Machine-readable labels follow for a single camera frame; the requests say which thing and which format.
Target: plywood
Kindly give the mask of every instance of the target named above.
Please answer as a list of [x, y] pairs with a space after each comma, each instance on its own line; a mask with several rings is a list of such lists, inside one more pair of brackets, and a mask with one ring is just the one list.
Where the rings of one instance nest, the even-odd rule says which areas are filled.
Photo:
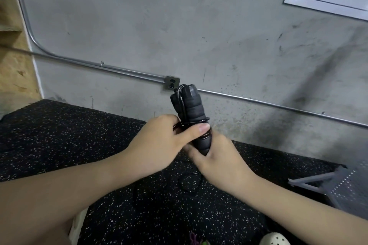
[[[0, 0], [0, 43], [29, 50], [17, 0]], [[31, 56], [0, 49], [0, 91], [41, 98]]]

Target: metal conduit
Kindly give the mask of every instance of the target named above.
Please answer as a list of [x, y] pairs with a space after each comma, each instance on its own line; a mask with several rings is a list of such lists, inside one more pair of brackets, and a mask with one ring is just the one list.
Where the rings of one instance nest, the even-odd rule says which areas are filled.
[[[120, 74], [120, 75], [125, 75], [125, 76], [128, 76], [128, 77], [138, 78], [138, 79], [141, 79], [141, 80], [157, 82], [157, 83], [161, 83], [161, 84], [165, 83], [164, 80], [165, 80], [166, 76], [164, 76], [164, 75], [151, 74], [151, 73], [126, 69], [126, 68], [111, 66], [111, 65], [105, 64], [103, 61], [101, 61], [101, 63], [96, 63], [96, 62], [80, 60], [80, 59], [76, 59], [76, 58], [72, 58], [72, 57], [64, 57], [64, 56], [60, 56], [60, 55], [57, 55], [57, 54], [49, 51], [48, 49], [44, 48], [37, 41], [37, 39], [35, 38], [35, 36], [33, 34], [32, 27], [30, 25], [30, 20], [28, 18], [28, 14], [27, 14], [27, 11], [26, 11], [26, 8], [25, 8], [24, 0], [18, 0], [18, 1], [19, 1], [20, 9], [21, 9], [21, 12], [22, 12], [22, 15], [23, 15], [23, 18], [24, 18], [24, 23], [25, 23], [26, 29], [28, 31], [29, 37], [30, 37], [31, 41], [41, 51], [43, 51], [45, 53], [45, 55], [40, 54], [40, 53], [36, 53], [36, 52], [25, 51], [25, 50], [22, 50], [22, 49], [7, 47], [7, 46], [4, 46], [4, 45], [0, 45], [1, 48], [9, 49], [9, 50], [12, 50], [12, 51], [15, 51], [15, 52], [25, 53], [25, 54], [28, 54], [28, 55], [38, 56], [38, 57], [42, 57], [42, 58], [54, 59], [54, 60], [65, 62], [65, 63], [72, 63], [72, 64], [76, 64], [76, 65], [80, 65], [80, 66], [85, 66], [85, 67], [90, 67], [90, 68], [94, 68], [94, 69], [98, 69], [98, 70], [108, 71], [108, 72], [112, 72], [112, 73], [116, 73], [116, 74]], [[273, 103], [268, 103], [268, 102], [263, 102], [263, 101], [259, 101], [259, 100], [255, 100], [255, 99], [251, 99], [251, 98], [244, 98], [244, 97], [240, 97], [240, 96], [224, 94], [224, 93], [210, 91], [210, 90], [198, 89], [198, 91], [200, 91], [201, 93], [205, 93], [205, 94], [210, 94], [210, 95], [215, 95], [215, 96], [220, 96], [220, 97], [225, 97], [225, 98], [230, 98], [230, 99], [235, 99], [235, 100], [241, 100], [241, 101], [256, 103], [256, 104], [259, 104], [259, 105], [264, 105], [264, 106], [269, 106], [269, 107], [272, 107], [272, 108], [283, 109], [283, 110], [287, 110], [287, 111], [291, 111], [291, 112], [295, 112], [295, 113], [300, 113], [300, 114], [304, 114], [304, 115], [308, 115], [308, 116], [315, 116], [315, 117], [319, 117], [319, 118], [333, 120], [333, 121], [336, 121], [336, 122], [339, 122], [339, 123], [345, 123], [345, 124], [357, 126], [357, 127], [360, 127], [360, 128], [368, 129], [368, 124], [354, 122], [354, 121], [350, 121], [350, 120], [346, 120], [346, 119], [341, 119], [341, 118], [338, 118], [338, 117], [328, 116], [328, 115], [325, 115], [325, 114], [309, 112], [309, 111], [306, 111], [306, 110], [290, 108], [290, 107], [277, 105], [277, 104], [273, 104]]]

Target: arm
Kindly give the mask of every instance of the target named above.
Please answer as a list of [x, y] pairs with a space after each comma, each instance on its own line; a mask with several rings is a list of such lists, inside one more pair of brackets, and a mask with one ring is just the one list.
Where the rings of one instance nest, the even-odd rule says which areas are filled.
[[107, 193], [167, 167], [181, 148], [208, 131], [178, 135], [174, 115], [148, 121], [128, 148], [102, 161], [0, 183], [0, 244], [27, 244]]
[[207, 180], [313, 245], [356, 244], [368, 240], [368, 221], [313, 201], [254, 174], [231, 140], [213, 132], [207, 156], [185, 149]]

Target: fingernail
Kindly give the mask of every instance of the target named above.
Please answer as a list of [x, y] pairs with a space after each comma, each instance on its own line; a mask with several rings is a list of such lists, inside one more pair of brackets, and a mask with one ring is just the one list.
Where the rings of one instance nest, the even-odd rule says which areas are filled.
[[208, 123], [202, 123], [200, 124], [199, 127], [200, 127], [200, 132], [204, 134], [205, 132], [209, 130], [210, 125]]

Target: concrete wall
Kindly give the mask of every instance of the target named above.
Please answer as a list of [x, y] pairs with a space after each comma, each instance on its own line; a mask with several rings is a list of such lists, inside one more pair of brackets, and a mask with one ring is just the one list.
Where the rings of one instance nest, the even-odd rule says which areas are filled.
[[[61, 55], [175, 75], [199, 88], [368, 123], [368, 24], [283, 0], [25, 0]], [[45, 98], [147, 120], [173, 113], [159, 85], [37, 59]], [[234, 140], [345, 163], [367, 130], [203, 95]]]

